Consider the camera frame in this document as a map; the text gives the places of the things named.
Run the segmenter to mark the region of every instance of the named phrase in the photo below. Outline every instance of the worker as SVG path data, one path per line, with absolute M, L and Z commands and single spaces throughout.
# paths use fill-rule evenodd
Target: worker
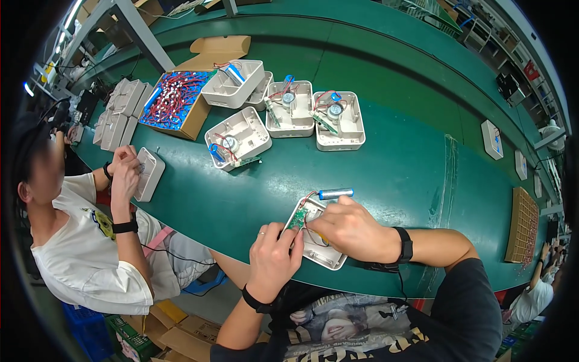
M 49 131 L 46 122 L 15 124 L 11 188 L 17 215 L 30 224 L 36 265 L 58 299 L 146 315 L 154 301 L 177 296 L 212 265 L 206 247 L 175 232 L 157 237 L 163 225 L 142 210 L 130 212 L 140 180 L 134 147 L 119 147 L 103 168 L 64 177 Z M 96 192 L 109 184 L 112 220 L 95 206 Z M 142 244 L 153 240 L 160 252 L 145 257 Z
M 553 300 L 555 290 L 560 284 L 563 269 L 557 271 L 550 285 L 541 280 L 541 271 L 548 253 L 549 244 L 545 243 L 529 285 L 520 291 L 520 294 L 512 303 L 503 301 L 503 322 L 525 323 L 532 321 Z
M 299 269 L 303 231 L 261 227 L 250 265 L 212 251 L 242 297 L 223 323 L 211 361 L 491 361 L 501 344 L 499 303 L 472 243 L 448 229 L 379 225 L 347 196 L 308 229 L 364 262 L 412 261 L 444 268 L 430 316 L 398 298 L 328 290 L 290 280 Z M 263 313 L 272 336 L 255 343 Z

